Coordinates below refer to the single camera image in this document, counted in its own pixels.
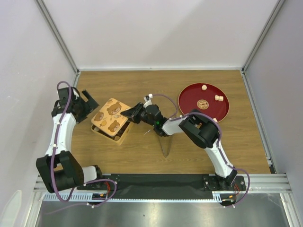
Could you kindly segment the brown metal tongs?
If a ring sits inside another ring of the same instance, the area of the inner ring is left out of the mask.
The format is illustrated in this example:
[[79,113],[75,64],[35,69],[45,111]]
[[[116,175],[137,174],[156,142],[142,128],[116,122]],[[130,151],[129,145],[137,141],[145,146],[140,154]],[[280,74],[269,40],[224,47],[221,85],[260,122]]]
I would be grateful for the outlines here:
[[160,143],[160,148],[162,151],[162,154],[165,158],[167,158],[170,154],[172,142],[173,142],[173,136],[169,137],[158,137],[158,141]]

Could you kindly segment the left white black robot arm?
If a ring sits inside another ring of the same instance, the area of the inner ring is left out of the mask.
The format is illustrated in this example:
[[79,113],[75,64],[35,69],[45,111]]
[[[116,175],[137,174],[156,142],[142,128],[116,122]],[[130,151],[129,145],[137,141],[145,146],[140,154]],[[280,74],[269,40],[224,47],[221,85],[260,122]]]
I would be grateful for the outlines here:
[[71,153],[72,133],[76,124],[87,119],[99,104],[87,90],[82,94],[72,87],[73,94],[69,98],[69,88],[60,88],[57,93],[59,99],[54,103],[51,116],[53,118],[53,132],[48,150],[43,157],[36,160],[37,170],[50,193],[54,193],[52,179],[54,178],[58,191],[81,187],[88,183],[93,189],[100,189],[104,184],[104,177],[98,165],[81,167]]

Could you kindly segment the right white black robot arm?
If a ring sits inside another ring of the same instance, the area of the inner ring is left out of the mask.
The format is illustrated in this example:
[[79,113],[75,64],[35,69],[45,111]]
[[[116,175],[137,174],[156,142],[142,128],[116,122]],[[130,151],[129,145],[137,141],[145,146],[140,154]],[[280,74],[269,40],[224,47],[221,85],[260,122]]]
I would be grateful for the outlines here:
[[153,126],[153,130],[160,137],[185,133],[195,145],[208,154],[218,177],[219,187],[229,190],[235,185],[238,172],[228,160],[222,147],[222,131],[210,116],[194,109],[177,118],[165,118],[157,105],[144,106],[142,103],[122,111],[121,115],[133,123],[144,122]]

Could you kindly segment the silver tin lid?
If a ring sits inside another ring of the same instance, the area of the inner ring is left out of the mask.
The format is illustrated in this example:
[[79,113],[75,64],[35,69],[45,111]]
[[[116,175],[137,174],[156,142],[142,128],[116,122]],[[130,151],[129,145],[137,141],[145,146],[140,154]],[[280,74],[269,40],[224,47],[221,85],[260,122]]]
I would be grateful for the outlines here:
[[92,130],[109,137],[116,136],[128,120],[121,112],[128,109],[128,105],[110,98],[92,118]]

